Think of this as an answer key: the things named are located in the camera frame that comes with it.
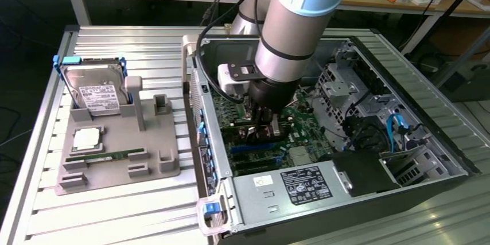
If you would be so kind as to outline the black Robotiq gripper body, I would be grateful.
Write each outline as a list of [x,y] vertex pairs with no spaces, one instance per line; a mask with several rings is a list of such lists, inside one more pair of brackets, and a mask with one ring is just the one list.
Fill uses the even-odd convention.
[[299,81],[278,82],[271,79],[252,80],[248,94],[252,101],[272,111],[280,111],[294,98]]

